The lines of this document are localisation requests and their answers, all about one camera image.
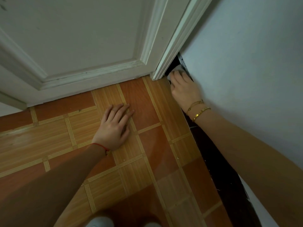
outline door panel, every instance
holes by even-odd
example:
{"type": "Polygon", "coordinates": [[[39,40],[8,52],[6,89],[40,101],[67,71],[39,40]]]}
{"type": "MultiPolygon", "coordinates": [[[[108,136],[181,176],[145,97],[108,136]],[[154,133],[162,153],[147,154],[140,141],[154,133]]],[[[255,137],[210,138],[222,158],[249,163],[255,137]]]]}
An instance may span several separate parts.
{"type": "Polygon", "coordinates": [[[33,105],[149,74],[188,2],[2,1],[0,90],[33,105]]]}

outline forearm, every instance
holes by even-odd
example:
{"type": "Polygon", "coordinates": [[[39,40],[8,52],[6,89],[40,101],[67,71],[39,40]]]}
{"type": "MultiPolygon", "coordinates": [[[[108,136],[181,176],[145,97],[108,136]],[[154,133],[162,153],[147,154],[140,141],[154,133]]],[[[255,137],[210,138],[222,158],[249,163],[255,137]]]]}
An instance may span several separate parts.
{"type": "MultiPolygon", "coordinates": [[[[189,112],[194,117],[206,105],[189,112]]],[[[280,226],[303,225],[303,171],[275,149],[212,110],[195,122],[248,183],[280,226]]]]}
{"type": "Polygon", "coordinates": [[[8,196],[0,204],[2,226],[53,226],[105,150],[90,145],[44,176],[8,196]]]}

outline hand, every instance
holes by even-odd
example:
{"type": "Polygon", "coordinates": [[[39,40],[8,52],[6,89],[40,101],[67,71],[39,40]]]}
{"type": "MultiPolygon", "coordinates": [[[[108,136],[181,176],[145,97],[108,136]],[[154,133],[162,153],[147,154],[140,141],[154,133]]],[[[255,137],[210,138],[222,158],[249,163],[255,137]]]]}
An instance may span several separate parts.
{"type": "Polygon", "coordinates": [[[198,85],[185,72],[171,72],[170,78],[172,96],[185,113],[192,103],[202,100],[198,85]]]}
{"type": "Polygon", "coordinates": [[[124,112],[129,108],[129,104],[123,105],[121,103],[113,109],[112,107],[111,105],[104,112],[101,125],[92,142],[101,144],[107,149],[116,150],[126,141],[130,133],[129,126],[126,127],[124,132],[123,130],[129,118],[134,114],[134,110],[123,116],[124,112]]]}

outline gold bangle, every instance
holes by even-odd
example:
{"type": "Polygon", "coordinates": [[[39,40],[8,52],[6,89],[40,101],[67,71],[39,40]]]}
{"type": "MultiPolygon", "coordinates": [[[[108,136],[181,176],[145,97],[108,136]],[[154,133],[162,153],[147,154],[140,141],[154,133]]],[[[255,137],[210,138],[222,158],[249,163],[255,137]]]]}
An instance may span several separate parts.
{"type": "Polygon", "coordinates": [[[203,111],[206,111],[207,109],[210,109],[210,107],[204,108],[202,111],[200,111],[198,114],[196,114],[196,116],[194,117],[194,119],[192,121],[195,122],[195,119],[198,118],[198,116],[200,114],[202,114],[203,111]]]}
{"type": "Polygon", "coordinates": [[[189,107],[189,109],[187,110],[186,114],[188,115],[188,112],[191,110],[191,108],[197,104],[202,104],[203,103],[203,100],[200,100],[200,101],[197,101],[197,102],[194,102],[191,104],[191,106],[189,107]]]}

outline skin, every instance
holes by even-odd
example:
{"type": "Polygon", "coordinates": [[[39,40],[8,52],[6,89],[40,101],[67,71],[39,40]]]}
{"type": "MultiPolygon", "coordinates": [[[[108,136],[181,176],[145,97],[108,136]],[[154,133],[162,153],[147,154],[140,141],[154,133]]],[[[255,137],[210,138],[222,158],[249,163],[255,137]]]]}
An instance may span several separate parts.
{"type": "MultiPolygon", "coordinates": [[[[172,72],[172,96],[184,112],[202,99],[198,85],[186,73],[172,72]]],[[[193,119],[206,104],[193,106],[193,119]]],[[[225,120],[212,110],[205,110],[195,123],[250,186],[255,195],[282,226],[303,226],[303,171],[266,143],[225,120]]]]}
{"type": "MultiPolygon", "coordinates": [[[[129,104],[110,106],[92,142],[110,150],[119,148],[130,133],[125,126],[134,110],[123,116],[127,108],[129,104]]],[[[105,150],[92,144],[85,152],[10,194],[0,204],[1,226],[54,226],[101,158],[106,158],[105,150]]]]}

